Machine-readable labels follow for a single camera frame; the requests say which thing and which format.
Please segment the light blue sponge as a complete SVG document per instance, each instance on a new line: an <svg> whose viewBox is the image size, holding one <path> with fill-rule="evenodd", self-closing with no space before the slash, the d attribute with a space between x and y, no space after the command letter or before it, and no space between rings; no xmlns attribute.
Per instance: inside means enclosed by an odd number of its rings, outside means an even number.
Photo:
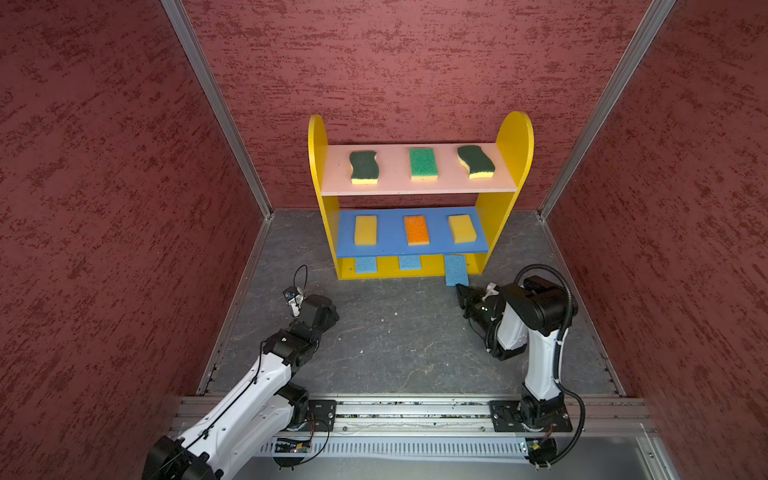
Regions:
<svg viewBox="0 0 768 480"><path fill-rule="evenodd" d="M376 257L360 257L355 259L355 273L357 275L376 274L377 272Z"/></svg>
<svg viewBox="0 0 768 480"><path fill-rule="evenodd" d="M448 287L457 285L469 286L468 266L465 255L445 255L445 284Z"/></svg>
<svg viewBox="0 0 768 480"><path fill-rule="evenodd" d="M417 271L422 269L419 255L399 256L398 265L401 271Z"/></svg>

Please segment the yellow sponge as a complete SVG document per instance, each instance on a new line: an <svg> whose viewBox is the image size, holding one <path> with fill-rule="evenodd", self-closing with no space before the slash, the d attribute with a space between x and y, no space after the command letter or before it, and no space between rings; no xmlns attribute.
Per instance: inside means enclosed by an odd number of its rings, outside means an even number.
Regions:
<svg viewBox="0 0 768 480"><path fill-rule="evenodd" d="M355 217L354 245L358 247L376 246L378 243L378 218L375 215L357 215Z"/></svg>
<svg viewBox="0 0 768 480"><path fill-rule="evenodd" d="M450 216L449 226L455 244L474 243L477 240L477 232L470 215L462 214Z"/></svg>

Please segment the orange sponge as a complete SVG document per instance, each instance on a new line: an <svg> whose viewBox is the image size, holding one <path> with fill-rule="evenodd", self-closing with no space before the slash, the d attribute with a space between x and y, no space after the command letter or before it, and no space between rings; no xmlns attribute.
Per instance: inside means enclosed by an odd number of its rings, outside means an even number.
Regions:
<svg viewBox="0 0 768 480"><path fill-rule="evenodd" d="M405 216L404 227L408 246L425 246L430 244L428 225L423 215Z"/></svg>

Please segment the dark green wavy sponge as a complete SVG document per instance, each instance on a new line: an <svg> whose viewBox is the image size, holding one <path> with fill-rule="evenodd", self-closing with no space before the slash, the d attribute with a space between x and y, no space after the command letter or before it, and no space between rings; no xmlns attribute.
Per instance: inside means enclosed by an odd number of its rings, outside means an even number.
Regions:
<svg viewBox="0 0 768 480"><path fill-rule="evenodd" d="M376 185L380 177L377 153L373 150L353 151L349 154L354 185Z"/></svg>
<svg viewBox="0 0 768 480"><path fill-rule="evenodd" d="M457 158L471 180L492 178L495 174L495 164L479 145L459 146Z"/></svg>

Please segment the bright green rectangular sponge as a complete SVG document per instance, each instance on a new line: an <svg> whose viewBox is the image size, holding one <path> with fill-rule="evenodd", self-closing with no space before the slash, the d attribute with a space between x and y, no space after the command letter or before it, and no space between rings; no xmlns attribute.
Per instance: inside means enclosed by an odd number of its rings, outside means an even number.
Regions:
<svg viewBox="0 0 768 480"><path fill-rule="evenodd" d="M432 148L409 149L410 177L414 181L432 181L439 177L436 157Z"/></svg>

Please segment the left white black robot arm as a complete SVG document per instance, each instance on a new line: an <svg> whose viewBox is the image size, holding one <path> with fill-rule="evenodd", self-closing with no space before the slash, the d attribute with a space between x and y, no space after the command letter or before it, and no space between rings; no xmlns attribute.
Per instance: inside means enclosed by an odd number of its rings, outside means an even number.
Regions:
<svg viewBox="0 0 768 480"><path fill-rule="evenodd" d="M260 344L249 372L177 439L161 437L147 455L143 479L230 479L276 434L306 422L309 394L292 378L339 320L332 301L306 297L286 329Z"/></svg>

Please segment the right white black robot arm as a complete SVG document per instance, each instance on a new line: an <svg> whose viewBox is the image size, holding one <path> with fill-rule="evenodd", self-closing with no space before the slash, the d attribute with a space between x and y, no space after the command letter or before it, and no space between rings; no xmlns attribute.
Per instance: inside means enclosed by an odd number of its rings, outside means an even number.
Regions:
<svg viewBox="0 0 768 480"><path fill-rule="evenodd" d="M527 356L518 400L492 401L497 432L570 432L566 394L559 382L567 319L575 304L565 287L537 275L503 286L455 286L459 307L484 348L499 361Z"/></svg>

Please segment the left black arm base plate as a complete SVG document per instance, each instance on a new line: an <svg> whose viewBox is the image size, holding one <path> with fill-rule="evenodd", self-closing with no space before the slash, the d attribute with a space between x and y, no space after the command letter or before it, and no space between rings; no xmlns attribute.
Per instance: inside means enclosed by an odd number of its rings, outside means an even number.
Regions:
<svg viewBox="0 0 768 480"><path fill-rule="evenodd" d="M287 427L292 432L328 432L334 428L338 402L327 399L309 399L294 407Z"/></svg>

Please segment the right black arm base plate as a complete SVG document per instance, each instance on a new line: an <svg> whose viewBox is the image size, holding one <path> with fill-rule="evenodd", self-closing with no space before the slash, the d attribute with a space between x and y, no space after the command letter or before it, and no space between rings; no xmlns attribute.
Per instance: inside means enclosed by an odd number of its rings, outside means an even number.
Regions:
<svg viewBox="0 0 768 480"><path fill-rule="evenodd" d="M512 401L490 401L490 418L494 431L546 434L573 431L565 404L559 399L538 402L525 398Z"/></svg>

